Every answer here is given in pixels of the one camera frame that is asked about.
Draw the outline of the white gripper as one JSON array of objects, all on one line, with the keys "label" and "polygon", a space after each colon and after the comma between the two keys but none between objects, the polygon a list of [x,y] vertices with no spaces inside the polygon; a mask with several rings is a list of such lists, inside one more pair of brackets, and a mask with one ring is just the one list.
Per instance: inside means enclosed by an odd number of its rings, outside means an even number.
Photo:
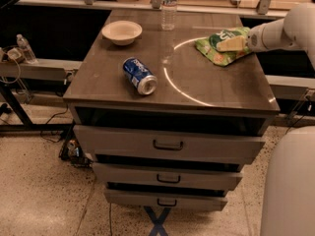
[{"label": "white gripper", "polygon": [[[253,52],[293,50],[295,43],[284,31],[284,19],[264,23],[252,28],[247,35],[247,45]],[[217,44],[219,52],[240,51],[246,46],[246,38],[238,35]]]}]

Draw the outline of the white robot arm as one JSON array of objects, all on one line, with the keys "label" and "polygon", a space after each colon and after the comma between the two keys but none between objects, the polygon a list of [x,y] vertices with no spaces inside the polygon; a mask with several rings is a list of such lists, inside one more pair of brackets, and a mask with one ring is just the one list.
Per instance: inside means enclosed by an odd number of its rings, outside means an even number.
[{"label": "white robot arm", "polygon": [[[315,66],[315,4],[301,3],[280,20],[215,45],[220,52],[305,51]],[[295,129],[278,142],[269,162],[260,236],[315,236],[315,127]]]}]

